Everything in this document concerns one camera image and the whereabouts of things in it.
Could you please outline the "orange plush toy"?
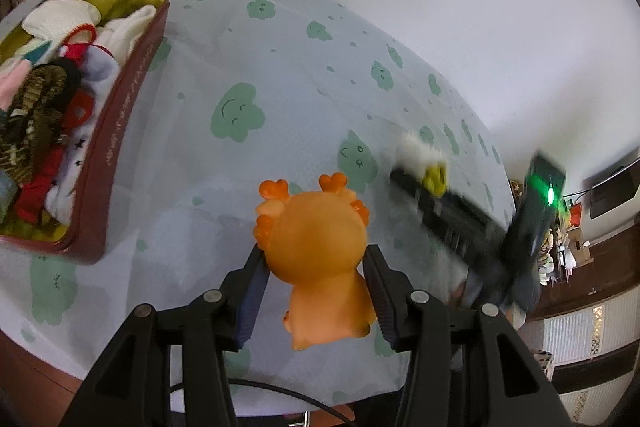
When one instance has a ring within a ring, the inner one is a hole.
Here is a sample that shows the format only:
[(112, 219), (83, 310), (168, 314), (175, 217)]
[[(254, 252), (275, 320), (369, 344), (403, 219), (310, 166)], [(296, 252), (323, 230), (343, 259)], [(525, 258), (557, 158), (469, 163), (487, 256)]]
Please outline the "orange plush toy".
[(292, 286), (283, 327), (292, 348), (369, 335), (376, 314), (358, 271), (368, 246), (369, 209), (344, 173), (319, 178), (319, 190), (292, 195), (283, 179), (259, 185), (253, 231), (269, 270)]

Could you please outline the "black gold knit sock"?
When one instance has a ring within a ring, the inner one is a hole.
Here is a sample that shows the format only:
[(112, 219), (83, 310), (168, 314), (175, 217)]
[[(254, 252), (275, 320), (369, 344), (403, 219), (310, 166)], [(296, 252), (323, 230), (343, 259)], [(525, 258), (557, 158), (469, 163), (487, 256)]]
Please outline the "black gold knit sock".
[(1, 124), (1, 170), (15, 184), (32, 181), (36, 167), (60, 133), (80, 80), (76, 63), (59, 57), (36, 66), (17, 89)]

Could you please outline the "white red drawstring pouch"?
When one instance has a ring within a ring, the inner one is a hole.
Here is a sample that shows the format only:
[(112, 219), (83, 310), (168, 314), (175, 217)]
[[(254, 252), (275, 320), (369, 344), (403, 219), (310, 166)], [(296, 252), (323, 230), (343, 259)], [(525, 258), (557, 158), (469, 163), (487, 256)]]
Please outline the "white red drawstring pouch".
[(66, 44), (61, 55), (79, 67), (81, 80), (62, 118), (58, 142), (14, 202), (17, 218), (31, 225), (45, 213), (62, 225), (70, 224), (93, 131), (120, 73), (112, 52), (99, 43)]

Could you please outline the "red gold toffee tin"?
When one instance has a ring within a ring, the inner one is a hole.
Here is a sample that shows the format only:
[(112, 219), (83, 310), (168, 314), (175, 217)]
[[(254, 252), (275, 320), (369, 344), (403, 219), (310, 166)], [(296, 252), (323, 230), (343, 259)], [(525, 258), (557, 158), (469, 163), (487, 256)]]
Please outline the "red gold toffee tin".
[(62, 256), (92, 265), (104, 254), (108, 210), (122, 138), (144, 76), (163, 39), (170, 0), (82, 0), (93, 4), (106, 22), (129, 15), (147, 4), (156, 14), (128, 61), (122, 66), (88, 144), (77, 183), (70, 225), (54, 242), (3, 234), (1, 245), (32, 254)]

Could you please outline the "white socks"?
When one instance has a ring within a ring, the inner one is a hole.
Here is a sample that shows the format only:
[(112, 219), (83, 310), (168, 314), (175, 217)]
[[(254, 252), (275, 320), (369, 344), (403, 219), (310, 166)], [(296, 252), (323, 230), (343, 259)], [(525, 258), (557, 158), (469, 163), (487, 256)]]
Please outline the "white socks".
[(156, 7), (147, 4), (127, 17), (110, 20), (96, 30), (93, 44), (111, 54), (119, 66), (124, 66), (155, 15)]

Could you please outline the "pink white wipes packet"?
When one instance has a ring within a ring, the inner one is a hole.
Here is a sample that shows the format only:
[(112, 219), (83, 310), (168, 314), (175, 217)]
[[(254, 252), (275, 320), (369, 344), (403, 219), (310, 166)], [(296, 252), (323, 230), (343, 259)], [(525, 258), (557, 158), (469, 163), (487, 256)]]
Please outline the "pink white wipes packet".
[(1, 65), (0, 107), (2, 112), (9, 109), (16, 91), (34, 66), (48, 54), (50, 46), (50, 41), (32, 38)]

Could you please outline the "white knit glove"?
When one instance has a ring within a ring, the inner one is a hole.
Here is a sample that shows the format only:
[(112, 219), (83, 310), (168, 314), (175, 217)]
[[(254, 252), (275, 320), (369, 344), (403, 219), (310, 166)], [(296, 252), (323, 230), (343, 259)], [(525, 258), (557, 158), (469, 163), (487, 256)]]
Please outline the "white knit glove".
[(22, 28), (41, 40), (90, 43), (101, 20), (101, 12), (87, 1), (47, 0), (24, 18)]

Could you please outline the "cluttered wooden shelf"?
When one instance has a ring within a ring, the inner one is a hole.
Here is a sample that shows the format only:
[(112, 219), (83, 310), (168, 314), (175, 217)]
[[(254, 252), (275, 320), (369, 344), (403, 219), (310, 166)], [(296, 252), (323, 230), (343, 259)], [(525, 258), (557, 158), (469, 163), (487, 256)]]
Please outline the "cluttered wooden shelf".
[(552, 384), (577, 426), (620, 413), (639, 372), (639, 199), (568, 233), (586, 261), (542, 290), (518, 330), (552, 355)]

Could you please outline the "black monitor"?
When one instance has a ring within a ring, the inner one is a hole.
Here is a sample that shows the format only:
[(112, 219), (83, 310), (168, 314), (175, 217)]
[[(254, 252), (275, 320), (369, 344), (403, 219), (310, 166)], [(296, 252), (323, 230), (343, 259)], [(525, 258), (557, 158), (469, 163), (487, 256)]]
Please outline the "black monitor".
[(639, 147), (635, 146), (592, 176), (582, 180), (589, 217), (596, 219), (636, 196), (639, 188)]

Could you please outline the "cloud patterned tablecloth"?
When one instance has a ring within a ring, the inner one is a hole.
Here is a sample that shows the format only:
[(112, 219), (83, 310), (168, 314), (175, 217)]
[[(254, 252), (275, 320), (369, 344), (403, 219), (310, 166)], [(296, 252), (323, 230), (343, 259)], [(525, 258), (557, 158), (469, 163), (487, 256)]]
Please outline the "cloud patterned tablecloth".
[[(25, 0), (9, 31), (42, 0)], [(329, 0), (170, 0), (165, 35), (126, 128), (106, 251), (94, 265), (1, 249), (1, 328), (84, 377), (139, 303), (190, 303), (244, 265), (259, 184), (311, 191), (345, 173), (369, 239), (417, 288), (465, 278), (388, 181), (415, 133), (449, 159), (451, 187), (500, 222), (514, 206), (497, 145), (431, 65)]]

